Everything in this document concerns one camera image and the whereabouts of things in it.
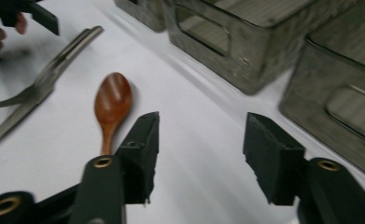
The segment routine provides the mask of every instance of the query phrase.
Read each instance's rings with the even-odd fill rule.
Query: transparent gray bin
[[[117,7],[155,32],[165,30],[162,0],[114,0]]]
[[[365,2],[312,32],[281,112],[365,173]]]
[[[304,36],[354,0],[164,0],[171,42],[254,94],[290,68]]]

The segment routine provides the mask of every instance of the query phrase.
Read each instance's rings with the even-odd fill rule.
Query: white tabletop surface
[[[0,100],[30,85],[41,69],[83,29],[105,31],[63,72],[55,91],[0,142],[0,194],[26,190],[37,202],[79,182],[100,154],[93,113],[102,80],[121,72],[133,88],[133,109],[114,148],[136,119],[159,111],[160,154],[151,204],[127,205],[128,223],[299,223],[295,207],[267,204],[242,153],[246,113],[267,116],[306,146],[306,159],[344,164],[365,188],[365,175],[284,118],[278,103],[291,71],[246,96],[154,33],[111,0],[48,0],[61,36],[32,21],[26,35],[5,28],[0,53]],[[15,107],[0,108],[0,123]]]

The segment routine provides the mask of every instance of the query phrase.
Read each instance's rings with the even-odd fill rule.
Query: metal knife
[[[0,107],[21,104],[0,125],[0,139],[51,94],[55,82],[66,67],[96,36],[102,33],[102,31],[103,28],[101,26],[84,30],[71,42],[71,44],[48,63],[31,86],[27,87],[16,96],[0,102]]]

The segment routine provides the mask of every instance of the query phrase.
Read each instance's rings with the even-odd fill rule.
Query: white tablecloth
[[[93,102],[112,72],[121,72],[133,88],[133,109],[114,149],[139,116],[153,111],[161,116],[151,204],[127,205],[128,223],[298,223],[296,206],[267,204],[245,162],[247,112],[276,121],[306,146],[306,159],[341,162],[365,188],[365,175],[279,113],[291,71],[246,96],[172,45],[166,32],[152,32],[111,0],[41,5],[58,17],[61,36],[31,19],[26,35],[5,28],[0,100],[30,85],[83,29],[101,25],[105,31],[69,65],[50,97],[0,142],[0,194],[26,190],[39,202],[79,182],[85,163],[100,153]],[[14,108],[0,108],[0,123]]]

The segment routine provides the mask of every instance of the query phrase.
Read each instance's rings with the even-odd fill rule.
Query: brown spoon
[[[95,98],[95,116],[103,130],[101,155],[112,154],[112,138],[115,130],[126,117],[132,105],[129,82],[120,73],[108,75]]]

